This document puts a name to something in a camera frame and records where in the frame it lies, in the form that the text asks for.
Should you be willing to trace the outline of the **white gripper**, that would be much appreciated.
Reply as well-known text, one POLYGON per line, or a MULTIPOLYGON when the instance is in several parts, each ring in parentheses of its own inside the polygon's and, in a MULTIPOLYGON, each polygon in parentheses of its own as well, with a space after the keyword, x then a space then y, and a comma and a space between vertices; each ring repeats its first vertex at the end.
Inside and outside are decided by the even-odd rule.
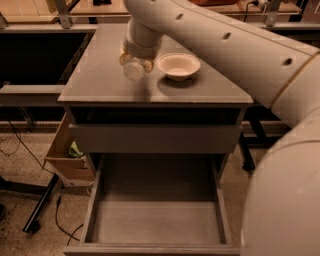
POLYGON ((125 37, 123 42, 123 52, 119 57, 119 63, 125 65, 130 61, 130 57, 142 59, 144 61, 144 69, 150 73, 154 68, 154 59, 161 47, 162 39, 159 39, 153 46, 142 46, 135 42, 132 38, 125 37))

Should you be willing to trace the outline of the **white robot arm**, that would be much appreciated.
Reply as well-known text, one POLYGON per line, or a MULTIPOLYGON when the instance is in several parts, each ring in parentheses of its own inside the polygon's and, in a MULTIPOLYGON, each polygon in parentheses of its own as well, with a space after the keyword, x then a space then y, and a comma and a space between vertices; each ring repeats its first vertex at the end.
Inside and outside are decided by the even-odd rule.
POLYGON ((124 0, 128 52, 151 59, 167 35, 291 130, 261 159, 243 214, 241 256, 320 256, 320 53, 189 0, 124 0))

